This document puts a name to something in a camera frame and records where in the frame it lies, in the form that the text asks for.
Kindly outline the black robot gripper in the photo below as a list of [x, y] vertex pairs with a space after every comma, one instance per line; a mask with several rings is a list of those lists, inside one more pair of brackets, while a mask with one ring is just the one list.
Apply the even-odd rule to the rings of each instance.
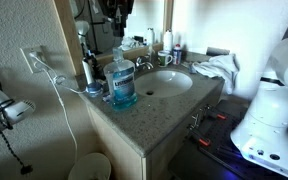
[[120, 10], [123, 28], [127, 27], [128, 16], [132, 13], [134, 0], [98, 0], [98, 4], [103, 14], [108, 16], [108, 21], [111, 23], [111, 26], [116, 26], [114, 16], [117, 10]]

